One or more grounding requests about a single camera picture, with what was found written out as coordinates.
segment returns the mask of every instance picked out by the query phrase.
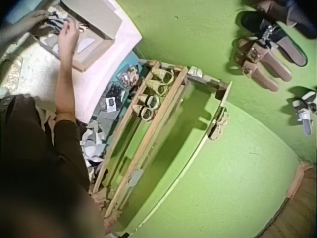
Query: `straw sandal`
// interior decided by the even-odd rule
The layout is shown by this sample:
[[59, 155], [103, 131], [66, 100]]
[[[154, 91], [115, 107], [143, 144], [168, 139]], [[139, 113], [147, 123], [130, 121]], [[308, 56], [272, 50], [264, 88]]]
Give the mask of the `straw sandal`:
[[148, 107], [141, 105], [132, 105], [133, 111], [135, 111], [138, 117], [142, 118], [142, 120], [148, 122], [154, 118], [154, 111]]
[[138, 99], [144, 103], [144, 105], [152, 110], [156, 110], [160, 107], [160, 100], [158, 95], [142, 94]]
[[148, 80], [145, 85], [148, 88], [151, 88], [160, 97], [164, 96], [168, 92], [168, 86], [165, 83], [156, 80]]
[[160, 68], [152, 68], [151, 70], [152, 74], [156, 77], [158, 77], [162, 83], [165, 83], [166, 85], [170, 85], [174, 82], [174, 71], [168, 72], [164, 69]]

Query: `green floor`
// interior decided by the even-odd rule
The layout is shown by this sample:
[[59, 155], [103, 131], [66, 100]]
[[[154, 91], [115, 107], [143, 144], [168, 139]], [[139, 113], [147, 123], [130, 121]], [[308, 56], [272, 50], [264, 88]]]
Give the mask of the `green floor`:
[[134, 238], [252, 238], [279, 208], [298, 165], [296, 154], [253, 117], [227, 107], [223, 137], [204, 144]]
[[223, 81], [233, 81], [229, 101], [259, 120], [302, 158], [316, 160], [316, 130], [304, 135], [290, 100], [305, 88], [317, 86], [316, 41], [305, 39], [295, 29], [284, 27], [306, 53], [309, 63], [299, 68], [275, 54], [293, 73], [291, 82], [276, 79], [280, 90], [272, 93], [251, 79], [235, 75], [231, 55], [236, 39], [248, 32], [236, 22], [249, 8], [247, 0], [118, 0], [143, 36], [137, 46], [142, 57], [163, 62], [194, 65]]
[[[275, 52], [293, 73], [291, 82], [277, 79], [277, 93], [236, 75], [231, 62], [233, 45], [247, 34], [236, 24], [238, 14], [248, 9], [242, 1], [118, 0], [143, 36], [136, 49], [141, 57], [194, 65], [210, 76], [233, 81], [227, 104], [229, 125], [223, 137], [203, 146], [179, 185], [133, 237], [251, 238], [279, 208], [299, 160], [316, 160], [316, 131], [311, 137], [304, 136], [289, 104], [292, 98], [301, 97], [305, 88], [316, 86], [316, 41], [286, 29], [309, 63], [299, 68]], [[208, 111], [211, 99], [205, 97], [198, 94], [189, 102], [192, 109], [199, 105]], [[170, 144], [178, 138], [173, 131], [167, 137]], [[197, 140], [186, 140], [183, 147], [191, 143]], [[170, 174], [180, 169], [180, 164], [156, 163], [158, 169], [169, 166], [168, 171], [152, 192], [145, 191], [151, 195], [140, 209], [137, 194], [129, 204], [129, 214], [136, 213], [129, 232], [148, 215], [153, 202], [159, 201]]]

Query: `packaging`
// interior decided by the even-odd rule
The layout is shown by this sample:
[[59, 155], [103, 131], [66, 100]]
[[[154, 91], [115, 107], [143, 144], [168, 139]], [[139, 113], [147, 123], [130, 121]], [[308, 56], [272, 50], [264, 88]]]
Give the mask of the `packaging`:
[[[86, 71], [114, 44], [115, 35], [122, 23], [122, 19], [105, 1], [62, 0], [59, 4], [55, 1], [46, 1], [38, 7], [45, 10], [50, 7], [61, 9], [62, 12], [67, 13], [68, 17], [75, 18], [87, 26], [87, 29], [80, 33], [73, 58], [73, 67], [80, 72]], [[50, 39], [47, 39], [48, 35], [41, 36], [38, 32], [37, 29], [31, 34], [42, 47], [59, 58], [56, 37], [50, 35]]]

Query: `hand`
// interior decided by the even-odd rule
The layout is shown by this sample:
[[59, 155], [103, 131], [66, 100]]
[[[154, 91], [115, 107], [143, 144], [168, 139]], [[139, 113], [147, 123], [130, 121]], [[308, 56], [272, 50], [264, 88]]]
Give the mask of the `hand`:
[[79, 22], [69, 19], [65, 22], [58, 38], [59, 57], [62, 64], [71, 63], [79, 38]]
[[50, 13], [45, 10], [33, 11], [19, 20], [14, 27], [16, 27], [16, 29], [20, 29], [21, 32], [27, 32], [36, 24], [46, 20], [49, 15]]

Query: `buckle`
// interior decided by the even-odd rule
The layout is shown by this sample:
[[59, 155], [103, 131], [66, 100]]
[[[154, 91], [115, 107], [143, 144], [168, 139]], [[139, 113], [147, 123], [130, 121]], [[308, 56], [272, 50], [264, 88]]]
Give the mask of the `buckle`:
[[257, 63], [261, 59], [261, 55], [254, 47], [251, 47], [251, 49], [247, 53], [247, 57], [251, 60], [252, 63]]
[[249, 68], [247, 67], [242, 67], [242, 73], [247, 76], [248, 78], [251, 78], [252, 76], [252, 70], [250, 70]]

